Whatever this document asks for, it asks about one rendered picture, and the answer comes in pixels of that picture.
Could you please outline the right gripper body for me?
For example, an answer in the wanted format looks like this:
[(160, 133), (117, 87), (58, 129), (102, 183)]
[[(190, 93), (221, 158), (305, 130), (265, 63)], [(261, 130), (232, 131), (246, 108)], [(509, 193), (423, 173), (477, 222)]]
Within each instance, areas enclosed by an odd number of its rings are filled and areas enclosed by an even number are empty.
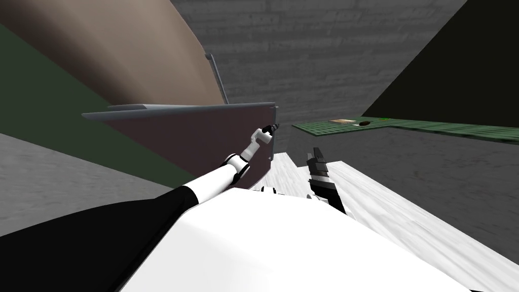
[(327, 171), (326, 161), (319, 148), (313, 148), (313, 154), (308, 153), (307, 156), (309, 171)]

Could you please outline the dark maroon door leaf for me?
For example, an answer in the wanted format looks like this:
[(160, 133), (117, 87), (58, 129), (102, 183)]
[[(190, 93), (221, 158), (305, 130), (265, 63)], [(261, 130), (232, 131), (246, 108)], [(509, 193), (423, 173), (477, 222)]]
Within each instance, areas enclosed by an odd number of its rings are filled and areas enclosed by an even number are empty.
[(208, 106), (126, 104), (85, 113), (199, 177), (241, 154), (252, 134), (276, 122), (273, 102)]

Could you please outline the green table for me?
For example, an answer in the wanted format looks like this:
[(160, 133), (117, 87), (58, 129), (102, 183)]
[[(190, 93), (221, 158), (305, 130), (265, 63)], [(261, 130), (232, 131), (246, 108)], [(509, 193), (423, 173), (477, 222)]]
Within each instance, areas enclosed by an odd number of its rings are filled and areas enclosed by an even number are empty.
[(395, 128), (519, 145), (519, 128), (371, 117), (356, 117), (347, 120), (348, 122), (326, 120), (293, 124), (292, 126), (315, 137)]

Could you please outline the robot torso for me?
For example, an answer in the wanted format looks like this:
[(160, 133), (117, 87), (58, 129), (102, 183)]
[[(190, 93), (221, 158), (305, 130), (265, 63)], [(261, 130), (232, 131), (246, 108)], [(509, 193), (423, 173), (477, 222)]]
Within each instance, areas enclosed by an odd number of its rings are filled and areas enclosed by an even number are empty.
[(171, 227), (121, 292), (470, 292), (328, 204), (232, 189)]

